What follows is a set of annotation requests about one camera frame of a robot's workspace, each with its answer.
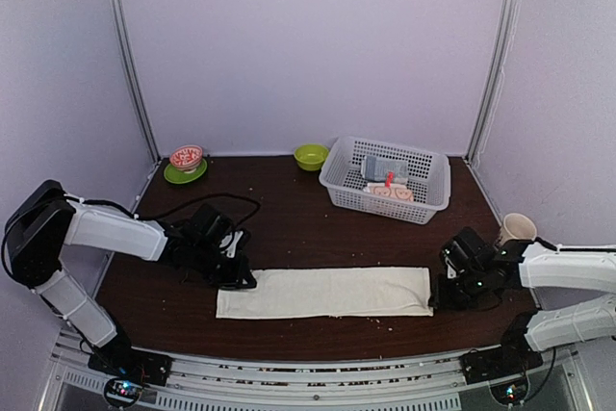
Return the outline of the orange bunny pattern towel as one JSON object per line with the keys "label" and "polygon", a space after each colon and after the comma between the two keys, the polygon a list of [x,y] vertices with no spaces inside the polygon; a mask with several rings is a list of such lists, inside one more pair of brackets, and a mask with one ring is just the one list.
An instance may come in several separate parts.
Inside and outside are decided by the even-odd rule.
{"label": "orange bunny pattern towel", "polygon": [[368,183],[367,186],[364,188],[364,192],[388,197],[390,199],[402,200],[407,202],[414,201],[413,192],[405,185],[401,184]]}

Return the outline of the white towel blue print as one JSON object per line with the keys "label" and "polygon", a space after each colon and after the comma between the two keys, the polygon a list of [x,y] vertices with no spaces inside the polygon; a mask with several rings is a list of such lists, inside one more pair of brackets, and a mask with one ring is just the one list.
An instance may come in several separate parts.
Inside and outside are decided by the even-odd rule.
{"label": "white towel blue print", "polygon": [[254,289],[218,292],[218,319],[433,315],[427,268],[256,270],[254,277]]}

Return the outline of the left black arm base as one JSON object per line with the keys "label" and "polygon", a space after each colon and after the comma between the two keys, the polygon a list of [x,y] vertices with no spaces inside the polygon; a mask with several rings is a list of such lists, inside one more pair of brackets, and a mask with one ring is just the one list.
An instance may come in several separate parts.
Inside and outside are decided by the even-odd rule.
{"label": "left black arm base", "polygon": [[132,382],[165,386],[172,359],[164,354],[133,348],[125,332],[118,332],[103,347],[94,347],[88,367]]}

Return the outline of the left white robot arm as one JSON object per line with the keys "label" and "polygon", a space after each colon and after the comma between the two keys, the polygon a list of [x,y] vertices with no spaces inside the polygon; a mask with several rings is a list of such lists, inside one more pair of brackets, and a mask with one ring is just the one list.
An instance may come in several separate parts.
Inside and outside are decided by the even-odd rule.
{"label": "left white robot arm", "polygon": [[15,283],[38,295],[118,376],[132,374],[138,354],[112,316],[64,267],[62,254],[78,246],[126,254],[144,262],[199,273],[220,290],[251,290],[257,282],[244,254],[249,233],[210,205],[206,194],[143,217],[113,201],[67,193],[43,182],[8,219],[1,263]]}

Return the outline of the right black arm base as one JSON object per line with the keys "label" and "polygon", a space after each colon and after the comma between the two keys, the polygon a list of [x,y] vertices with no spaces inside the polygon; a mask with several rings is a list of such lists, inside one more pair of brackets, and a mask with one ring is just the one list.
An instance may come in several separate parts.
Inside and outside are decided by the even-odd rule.
{"label": "right black arm base", "polygon": [[461,371],[468,385],[492,381],[543,365],[543,356],[533,350],[526,338],[527,326],[537,311],[524,312],[505,329],[498,347],[470,350],[460,357]]}

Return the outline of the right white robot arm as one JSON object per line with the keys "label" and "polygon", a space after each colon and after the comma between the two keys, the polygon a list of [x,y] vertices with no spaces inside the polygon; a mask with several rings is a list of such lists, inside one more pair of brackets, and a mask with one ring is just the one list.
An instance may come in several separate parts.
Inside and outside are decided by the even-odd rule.
{"label": "right white robot arm", "polygon": [[474,310],[485,295],[507,290],[560,288],[600,295],[554,310],[522,313],[494,352],[498,371],[514,373],[530,352],[615,336],[615,247],[565,246],[539,237],[489,244],[465,227],[441,249],[445,272],[432,286],[429,306]]}

